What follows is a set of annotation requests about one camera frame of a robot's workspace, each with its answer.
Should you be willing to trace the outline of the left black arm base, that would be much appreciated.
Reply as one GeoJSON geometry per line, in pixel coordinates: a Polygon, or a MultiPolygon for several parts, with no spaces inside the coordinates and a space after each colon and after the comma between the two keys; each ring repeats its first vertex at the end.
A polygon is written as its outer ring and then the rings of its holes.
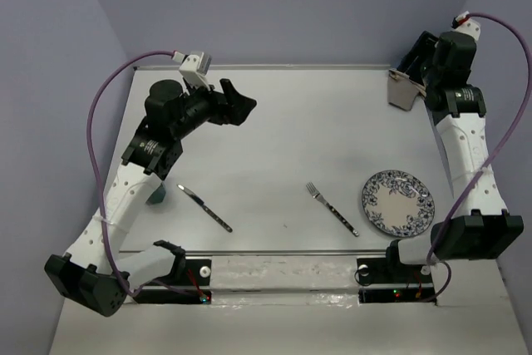
{"type": "Polygon", "coordinates": [[[211,259],[187,258],[182,272],[159,278],[162,284],[147,284],[132,301],[139,304],[210,304],[211,274],[211,259]]]}

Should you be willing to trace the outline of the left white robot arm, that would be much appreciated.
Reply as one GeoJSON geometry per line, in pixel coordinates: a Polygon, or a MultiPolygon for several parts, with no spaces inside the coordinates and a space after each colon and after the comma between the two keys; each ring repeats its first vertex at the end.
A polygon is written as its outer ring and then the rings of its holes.
{"type": "Polygon", "coordinates": [[[183,153],[181,141],[205,122],[239,126],[257,101],[236,91],[229,79],[185,93],[174,80],[158,81],[145,99],[145,117],[121,157],[106,198],[63,255],[51,255],[45,272],[58,292],[110,317],[144,286],[175,284],[185,270],[185,250],[166,240],[118,259],[126,236],[149,198],[183,153]]]}

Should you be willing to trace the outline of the silver fork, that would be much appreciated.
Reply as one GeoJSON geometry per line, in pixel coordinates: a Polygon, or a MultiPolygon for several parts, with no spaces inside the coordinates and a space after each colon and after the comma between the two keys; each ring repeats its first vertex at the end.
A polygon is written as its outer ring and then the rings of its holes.
{"type": "Polygon", "coordinates": [[[308,182],[306,188],[309,194],[319,203],[324,205],[334,216],[335,218],[355,237],[359,236],[359,232],[344,218],[339,211],[331,205],[321,194],[321,192],[316,188],[313,182],[308,182]]]}

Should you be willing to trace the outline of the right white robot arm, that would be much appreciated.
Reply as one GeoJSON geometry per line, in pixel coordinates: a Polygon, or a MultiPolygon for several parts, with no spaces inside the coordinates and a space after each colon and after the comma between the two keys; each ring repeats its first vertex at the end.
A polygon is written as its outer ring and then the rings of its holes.
{"type": "Polygon", "coordinates": [[[429,234],[391,242],[382,262],[384,275],[401,282],[413,265],[453,259],[496,259],[523,233],[521,216],[511,214],[495,174],[485,133],[481,90],[469,84],[479,35],[423,32],[398,70],[426,89],[425,104],[441,138],[455,205],[429,234]]]}

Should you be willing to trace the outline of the blue floral plate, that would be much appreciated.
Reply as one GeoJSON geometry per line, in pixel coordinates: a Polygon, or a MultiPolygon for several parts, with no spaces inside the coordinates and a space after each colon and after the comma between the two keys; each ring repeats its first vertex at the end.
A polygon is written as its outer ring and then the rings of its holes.
{"type": "Polygon", "coordinates": [[[397,238],[424,233],[435,217],[435,201],[427,187],[402,170],[382,170],[362,187],[362,209],[381,232],[397,238]]]}

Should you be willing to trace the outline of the dark green mug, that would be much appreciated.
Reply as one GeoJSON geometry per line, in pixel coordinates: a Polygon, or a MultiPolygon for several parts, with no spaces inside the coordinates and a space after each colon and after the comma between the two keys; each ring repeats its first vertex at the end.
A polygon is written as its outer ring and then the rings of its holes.
{"type": "Polygon", "coordinates": [[[150,197],[146,200],[147,205],[157,205],[164,201],[166,197],[166,188],[165,184],[161,183],[158,188],[150,195],[150,197]]]}

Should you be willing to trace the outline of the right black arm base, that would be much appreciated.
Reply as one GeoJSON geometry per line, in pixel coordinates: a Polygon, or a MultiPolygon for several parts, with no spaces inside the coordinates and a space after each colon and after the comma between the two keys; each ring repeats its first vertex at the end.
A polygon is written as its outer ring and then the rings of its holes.
{"type": "Polygon", "coordinates": [[[436,293],[432,276],[421,266],[391,266],[385,258],[357,259],[353,273],[359,303],[414,303],[436,293]]]}

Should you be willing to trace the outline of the silver knife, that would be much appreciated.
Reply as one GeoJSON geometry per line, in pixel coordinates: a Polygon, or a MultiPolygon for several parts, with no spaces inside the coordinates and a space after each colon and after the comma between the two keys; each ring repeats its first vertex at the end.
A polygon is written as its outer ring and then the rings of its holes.
{"type": "Polygon", "coordinates": [[[228,233],[233,232],[233,228],[229,226],[222,218],[220,218],[206,203],[192,190],[178,184],[177,187],[190,197],[212,220],[219,224],[228,233]]]}

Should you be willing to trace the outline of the blue beige striped placemat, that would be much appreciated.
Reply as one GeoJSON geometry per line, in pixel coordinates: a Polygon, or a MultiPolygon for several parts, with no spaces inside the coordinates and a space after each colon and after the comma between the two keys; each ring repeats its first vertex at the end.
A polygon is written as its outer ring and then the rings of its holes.
{"type": "Polygon", "coordinates": [[[410,111],[417,97],[426,98],[426,88],[395,68],[388,70],[387,102],[403,111],[410,111]]]}

